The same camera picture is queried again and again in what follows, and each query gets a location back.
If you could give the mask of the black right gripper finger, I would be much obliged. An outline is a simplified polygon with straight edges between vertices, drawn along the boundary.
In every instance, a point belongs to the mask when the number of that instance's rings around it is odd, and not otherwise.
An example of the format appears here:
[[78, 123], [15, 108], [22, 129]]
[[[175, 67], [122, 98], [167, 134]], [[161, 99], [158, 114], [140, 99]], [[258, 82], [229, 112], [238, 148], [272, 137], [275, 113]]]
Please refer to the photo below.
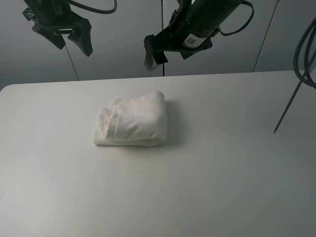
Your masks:
[[168, 59], [163, 51], [154, 51], [150, 47], [145, 47], [145, 67], [147, 71], [153, 71], [157, 66], [167, 63]]
[[183, 49], [180, 51], [180, 54], [183, 59], [187, 59], [200, 51], [207, 50], [208, 48], [197, 48], [197, 49]]

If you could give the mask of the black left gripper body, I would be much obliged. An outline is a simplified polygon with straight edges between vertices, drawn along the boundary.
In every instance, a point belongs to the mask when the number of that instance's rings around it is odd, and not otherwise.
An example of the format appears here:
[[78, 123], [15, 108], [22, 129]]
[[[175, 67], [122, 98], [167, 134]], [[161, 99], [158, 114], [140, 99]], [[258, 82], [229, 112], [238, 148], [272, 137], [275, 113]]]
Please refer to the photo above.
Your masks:
[[55, 11], [49, 9], [32, 9], [26, 8], [22, 14], [28, 21], [33, 21], [36, 26], [48, 31], [83, 31], [89, 32], [92, 28], [90, 22], [72, 12], [71, 10], [62, 9]]

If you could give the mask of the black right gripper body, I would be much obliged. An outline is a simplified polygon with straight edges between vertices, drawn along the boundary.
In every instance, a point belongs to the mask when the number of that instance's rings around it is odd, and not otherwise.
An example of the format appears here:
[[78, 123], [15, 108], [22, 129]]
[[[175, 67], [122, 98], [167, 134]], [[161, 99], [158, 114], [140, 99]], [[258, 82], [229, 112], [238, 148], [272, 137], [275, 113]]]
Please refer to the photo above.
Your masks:
[[198, 52], [210, 43], [212, 28], [202, 26], [167, 27], [157, 35], [145, 37], [144, 46], [149, 52]]

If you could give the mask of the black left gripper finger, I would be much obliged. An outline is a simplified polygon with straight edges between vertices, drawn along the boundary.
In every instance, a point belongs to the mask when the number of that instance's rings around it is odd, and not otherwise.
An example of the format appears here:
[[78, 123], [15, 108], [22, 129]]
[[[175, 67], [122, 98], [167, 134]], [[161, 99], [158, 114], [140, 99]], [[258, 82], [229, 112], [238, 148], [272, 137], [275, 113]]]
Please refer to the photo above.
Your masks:
[[90, 56], [93, 52], [91, 43], [91, 25], [81, 25], [81, 27], [70, 25], [71, 33], [68, 39], [72, 41], [82, 51], [85, 56]]
[[32, 30], [35, 33], [43, 36], [45, 39], [51, 42], [58, 49], [63, 49], [66, 45], [63, 37], [61, 35], [54, 34], [52, 31], [45, 30], [44, 28], [41, 28], [41, 27], [32, 27]]

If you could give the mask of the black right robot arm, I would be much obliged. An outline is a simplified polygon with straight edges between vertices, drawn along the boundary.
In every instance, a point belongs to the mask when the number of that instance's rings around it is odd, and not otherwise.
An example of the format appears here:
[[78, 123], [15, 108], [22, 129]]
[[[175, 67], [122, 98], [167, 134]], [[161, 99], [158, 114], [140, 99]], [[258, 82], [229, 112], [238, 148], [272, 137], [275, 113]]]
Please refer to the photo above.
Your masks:
[[148, 71], [167, 63], [165, 52], [178, 52], [183, 59], [212, 47], [211, 38], [241, 0], [179, 0], [168, 26], [144, 39]]

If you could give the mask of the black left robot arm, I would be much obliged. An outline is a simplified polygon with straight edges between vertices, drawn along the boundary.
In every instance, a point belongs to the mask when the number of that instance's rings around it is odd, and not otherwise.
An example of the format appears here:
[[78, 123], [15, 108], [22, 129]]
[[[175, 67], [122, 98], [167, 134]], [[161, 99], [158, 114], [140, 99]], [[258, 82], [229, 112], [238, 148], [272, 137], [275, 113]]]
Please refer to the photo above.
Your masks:
[[32, 30], [43, 36], [58, 49], [66, 45], [63, 35], [75, 43], [85, 56], [93, 52], [90, 22], [71, 10], [62, 0], [26, 0], [22, 14], [33, 21]]

